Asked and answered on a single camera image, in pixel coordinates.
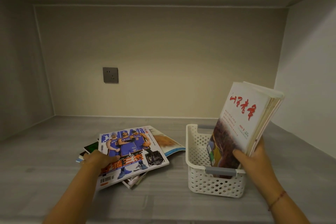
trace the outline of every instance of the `red beaded bracelet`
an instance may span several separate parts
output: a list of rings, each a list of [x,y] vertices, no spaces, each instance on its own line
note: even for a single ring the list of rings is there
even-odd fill
[[[281,192],[280,196],[279,196],[273,203],[271,203],[271,205],[270,205],[269,208],[268,208],[268,211],[270,211],[271,208],[272,208],[272,206],[273,206],[276,202],[278,202],[278,201],[280,200],[280,198],[282,198],[285,194],[286,194],[285,191]]]

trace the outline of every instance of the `magazine cover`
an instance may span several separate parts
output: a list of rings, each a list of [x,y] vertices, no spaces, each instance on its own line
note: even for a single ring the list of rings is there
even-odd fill
[[[148,127],[101,134],[99,150],[120,160],[102,170],[97,188],[102,189],[132,176],[169,164]]]
[[[213,167],[240,168],[232,151],[239,149],[246,153],[270,99],[243,83],[233,83],[207,146]]]
[[[155,140],[157,141],[158,145],[160,146],[166,157],[170,156],[175,152],[186,150],[186,148],[183,145],[179,144],[170,137],[166,136],[164,133],[161,133],[156,128],[153,128],[152,126],[147,127],[154,136]],[[133,176],[129,179],[124,180],[123,184],[125,184],[125,186],[130,189],[134,185],[139,184],[144,177],[145,177],[144,175]]]

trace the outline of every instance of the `electrical outlet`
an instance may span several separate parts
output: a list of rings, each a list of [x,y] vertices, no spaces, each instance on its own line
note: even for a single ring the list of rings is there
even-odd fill
[[[103,67],[103,77],[105,83],[119,83],[118,68]]]

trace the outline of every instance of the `basket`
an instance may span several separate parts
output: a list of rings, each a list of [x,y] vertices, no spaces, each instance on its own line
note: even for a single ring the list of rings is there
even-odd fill
[[[188,164],[188,187],[192,192],[239,198],[243,195],[246,173],[242,169],[212,167],[207,151],[211,135],[199,134],[198,128],[213,126],[188,124],[186,127],[186,155]],[[214,174],[229,175],[231,179],[213,177]]]

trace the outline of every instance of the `blue jersey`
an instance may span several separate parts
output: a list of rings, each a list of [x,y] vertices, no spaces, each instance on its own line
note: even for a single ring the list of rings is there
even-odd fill
[[[139,150],[141,150],[141,149],[144,149],[144,150],[149,149],[148,146],[143,146],[143,144],[145,142],[145,139],[144,139],[144,137],[142,135],[137,134],[137,135],[132,135],[132,136],[135,137],[134,143],[135,143],[135,145],[137,146],[137,148]]]
[[[110,146],[112,148],[115,148],[115,149],[119,149],[120,148],[120,145],[118,144],[118,140],[119,138],[116,138],[116,139],[113,139],[110,143]],[[117,156],[117,155],[120,155],[120,151],[116,152],[115,150],[108,150],[108,153],[107,153],[110,157],[114,157],[114,156]]]
[[[120,146],[121,156],[127,156],[129,154],[132,154],[138,151],[138,148],[134,143],[135,138],[126,137],[126,138],[122,138],[121,141],[127,142],[126,144],[122,144]]]

